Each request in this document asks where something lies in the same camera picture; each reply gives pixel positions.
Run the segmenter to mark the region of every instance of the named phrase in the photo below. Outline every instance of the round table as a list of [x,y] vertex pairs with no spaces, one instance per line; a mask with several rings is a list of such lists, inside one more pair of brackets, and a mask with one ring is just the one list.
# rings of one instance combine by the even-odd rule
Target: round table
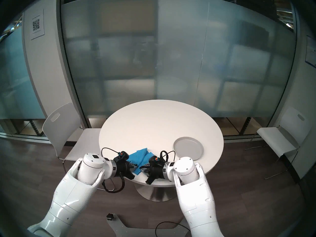
[[[189,104],[171,100],[147,100],[127,105],[112,114],[103,124],[100,149],[125,151],[129,155],[147,148],[159,157],[160,152],[174,150],[173,143],[180,137],[192,137],[204,147],[204,153],[196,160],[208,173],[222,155],[224,139],[216,122],[202,110]],[[116,153],[104,149],[103,156],[114,159]],[[174,153],[169,154],[173,161]],[[141,172],[132,180],[137,191],[146,199],[166,201],[177,196],[174,182],[156,179],[145,183],[147,176]]]

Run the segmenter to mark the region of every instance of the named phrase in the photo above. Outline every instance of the wood floor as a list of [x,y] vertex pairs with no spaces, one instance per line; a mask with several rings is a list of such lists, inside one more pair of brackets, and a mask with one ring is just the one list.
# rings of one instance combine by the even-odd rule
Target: wood floor
[[[270,148],[244,151],[261,144],[263,141],[225,143],[219,162],[207,174],[225,237],[278,236],[305,208],[301,190],[288,172],[263,179],[272,173],[271,164],[277,159]],[[63,156],[70,150],[64,147]],[[40,222],[64,176],[54,148],[50,144],[0,139],[0,153],[2,202],[21,226]],[[280,162],[273,170],[283,169]],[[162,203],[148,201],[127,180],[125,189],[117,194],[98,190],[69,236],[115,236],[106,222],[108,213],[118,214],[127,227],[138,228],[155,228],[159,222],[180,222],[183,218],[177,198]]]

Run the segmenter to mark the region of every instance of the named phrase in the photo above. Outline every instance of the white wall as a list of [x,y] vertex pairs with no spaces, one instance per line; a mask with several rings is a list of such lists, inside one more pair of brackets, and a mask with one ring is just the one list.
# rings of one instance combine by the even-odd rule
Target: white wall
[[[288,95],[283,97],[285,98],[285,102],[275,123],[275,126],[279,124],[283,113],[290,106],[304,114],[312,123],[313,127],[301,145],[293,162],[293,167],[300,178],[302,178],[316,162],[316,68],[305,63],[306,35],[313,37],[306,22],[300,16],[296,55],[291,72],[294,78],[291,84],[289,83],[286,87],[289,89]],[[293,155],[288,156],[288,158],[291,161]]]
[[[34,13],[44,10],[45,35],[31,40],[31,20]],[[23,18],[25,51],[34,88],[47,115],[60,106],[72,102],[58,53],[56,0],[37,0],[29,6]],[[76,141],[78,129],[69,141]]]

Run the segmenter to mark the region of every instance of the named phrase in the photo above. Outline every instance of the blue cloth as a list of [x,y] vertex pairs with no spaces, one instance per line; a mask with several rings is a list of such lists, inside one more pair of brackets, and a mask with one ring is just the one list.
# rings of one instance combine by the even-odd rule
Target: blue cloth
[[152,157],[154,154],[152,152],[148,152],[147,148],[143,148],[141,150],[136,151],[135,153],[131,154],[127,161],[133,164],[137,164],[138,167],[134,170],[133,173],[138,175],[141,173],[141,169],[139,169],[141,166],[146,165],[148,163],[148,160],[150,157]]

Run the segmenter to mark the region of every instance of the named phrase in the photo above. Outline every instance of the frosted glass panel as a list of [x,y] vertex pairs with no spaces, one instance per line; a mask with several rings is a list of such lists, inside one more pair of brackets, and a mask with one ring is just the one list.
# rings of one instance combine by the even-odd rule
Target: frosted glass panel
[[225,1],[209,0],[208,16],[195,106],[212,117],[271,117],[290,73],[295,34]]
[[208,6],[208,0],[158,0],[158,99],[194,105]]
[[44,119],[26,68],[22,28],[0,42],[0,119]]
[[147,99],[270,117],[296,44],[283,25],[221,0],[77,0],[62,5],[62,24],[89,118]]

